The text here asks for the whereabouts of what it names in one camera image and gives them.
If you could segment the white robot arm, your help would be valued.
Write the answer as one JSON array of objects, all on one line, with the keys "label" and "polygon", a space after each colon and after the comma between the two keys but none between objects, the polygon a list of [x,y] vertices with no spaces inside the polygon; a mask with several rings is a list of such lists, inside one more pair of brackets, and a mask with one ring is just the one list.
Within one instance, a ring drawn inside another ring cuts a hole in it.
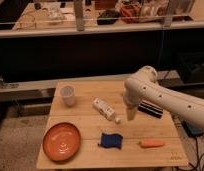
[{"label": "white robot arm", "polygon": [[204,99],[160,86],[157,78],[153,67],[144,66],[125,80],[123,101],[127,119],[133,120],[137,106],[146,100],[204,129]]}]

